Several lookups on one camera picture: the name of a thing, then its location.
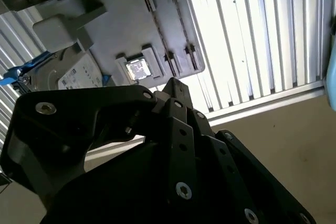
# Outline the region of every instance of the silver bolt head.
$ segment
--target silver bolt head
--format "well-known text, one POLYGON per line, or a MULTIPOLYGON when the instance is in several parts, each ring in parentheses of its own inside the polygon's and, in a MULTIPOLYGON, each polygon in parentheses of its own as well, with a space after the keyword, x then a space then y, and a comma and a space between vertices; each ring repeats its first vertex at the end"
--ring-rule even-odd
POLYGON ((178 182, 176 184, 176 192, 177 192, 177 195, 179 195, 181 198, 183 199, 191 199, 192 197, 192 192, 191 192, 191 189, 190 187, 184 183, 184 182, 178 182))
POLYGON ((35 110, 43 115, 52 115, 56 113, 56 107, 50 102, 39 102, 35 106, 35 110))

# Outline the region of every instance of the corrugated metal panel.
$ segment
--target corrugated metal panel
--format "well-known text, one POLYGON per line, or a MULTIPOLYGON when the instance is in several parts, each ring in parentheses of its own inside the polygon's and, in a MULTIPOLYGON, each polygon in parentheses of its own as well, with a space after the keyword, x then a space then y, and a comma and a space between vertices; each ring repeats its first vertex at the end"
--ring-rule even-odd
MULTIPOLYGON (((44 51, 33 33, 33 23, 40 20, 41 16, 34 7, 0 16, 0 78, 8 68, 22 65, 44 51)), ((0 147, 17 98, 18 94, 12 87, 0 87, 0 147)))
POLYGON ((334 1, 189 0, 221 107, 321 80, 334 1))

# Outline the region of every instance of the metal fixture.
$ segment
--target metal fixture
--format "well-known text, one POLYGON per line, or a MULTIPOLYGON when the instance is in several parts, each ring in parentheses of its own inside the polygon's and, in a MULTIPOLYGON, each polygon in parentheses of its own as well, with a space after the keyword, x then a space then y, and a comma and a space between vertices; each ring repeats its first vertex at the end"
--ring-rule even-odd
POLYGON ((146 97, 146 98, 148 98, 148 99, 150 99, 150 98, 152 98, 152 95, 151 94, 149 94, 148 92, 143 92, 143 96, 144 97, 146 97))
POLYGON ((174 104, 176 105, 176 106, 178 106, 179 108, 182 108, 182 104, 180 104, 179 102, 174 102, 174 104))
POLYGON ((227 132, 226 132, 224 135, 225 135, 225 136, 227 137, 227 139, 229 139, 229 140, 232 140, 232 139, 233 139, 232 136, 231 136, 229 133, 227 133, 227 132))
POLYGON ((197 115, 198 115, 200 118, 202 118, 202 119, 205 118, 205 116, 204 116, 201 112, 198 112, 197 115))
MULTIPOLYGON (((165 41, 164 36, 163 36, 163 34, 161 32, 160 24, 159 24, 159 21, 157 19, 156 13, 155 13, 156 8, 155 8, 155 5, 154 5, 154 1, 153 0, 144 0, 144 1, 146 3, 146 7, 147 7, 148 11, 152 15, 154 24, 155 24, 156 29, 157 29, 157 33, 160 36, 160 39, 161 39, 162 45, 164 47, 164 52, 166 54, 165 56, 166 56, 167 62, 169 64, 170 70, 171 70, 173 76, 176 77, 177 73, 175 71, 175 68, 174 68, 174 65, 173 65, 173 62, 172 62, 172 59, 173 59, 172 58, 172 53, 169 51, 168 46, 167 46, 167 42, 165 41)), ((175 64, 175 66, 176 66, 177 71, 180 72, 177 64, 175 64)))
POLYGON ((186 183, 178 182, 176 184, 176 192, 183 199, 191 199, 192 192, 186 183))
POLYGON ((132 128, 130 128, 130 127, 126 127, 125 132, 126 132, 127 134, 130 134, 131 131, 132 131, 132 128))
POLYGON ((300 213, 300 216, 306 224, 310 224, 310 220, 303 213, 300 213))
POLYGON ((177 14, 179 16, 181 27, 182 27, 182 30, 183 30, 183 35, 184 35, 184 38, 185 38, 185 41, 186 41, 186 53, 189 54, 189 56, 190 56, 193 68, 195 70, 197 70, 198 66, 197 66, 197 63, 196 63, 196 60, 195 60, 195 57, 194 57, 194 53, 193 53, 194 52, 194 50, 192 48, 193 45, 190 43, 190 40, 188 38, 188 34, 187 34, 187 31, 186 31, 186 28, 185 28, 185 25, 184 25, 184 21, 183 21, 183 18, 182 18, 182 13, 181 13, 180 6, 179 6, 179 1, 180 0, 172 0, 172 1, 175 5, 177 14))
POLYGON ((258 217, 256 216, 256 214, 255 214, 251 209, 246 208, 246 209, 244 210, 244 212, 245 212, 246 219, 247 219, 251 224, 259 224, 258 217))
POLYGON ((52 115, 56 113, 56 107, 50 102, 39 102, 35 106, 35 110, 43 115, 52 115))

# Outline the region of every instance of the white corrugated wall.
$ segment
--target white corrugated wall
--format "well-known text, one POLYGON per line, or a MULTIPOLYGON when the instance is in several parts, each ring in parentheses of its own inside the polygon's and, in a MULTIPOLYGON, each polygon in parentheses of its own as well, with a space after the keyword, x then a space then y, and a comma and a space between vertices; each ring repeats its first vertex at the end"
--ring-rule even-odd
MULTIPOLYGON (((34 7, 0 15, 0 78, 8 68, 22 65, 45 50, 33 33, 33 23, 40 20, 34 7)), ((0 147, 17 97, 11 86, 0 87, 0 147)))

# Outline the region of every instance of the blue clip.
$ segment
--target blue clip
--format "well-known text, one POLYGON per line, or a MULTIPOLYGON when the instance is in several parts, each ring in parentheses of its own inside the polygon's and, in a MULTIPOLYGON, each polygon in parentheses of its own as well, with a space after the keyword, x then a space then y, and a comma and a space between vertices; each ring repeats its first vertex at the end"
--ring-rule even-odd
POLYGON ((34 68, 35 66, 49 58, 51 55, 53 55, 51 52, 45 51, 33 60, 24 63, 22 66, 12 67, 8 69, 8 71, 4 74, 4 78, 0 80, 0 86, 5 86, 18 81, 20 76, 23 76, 30 69, 34 68))

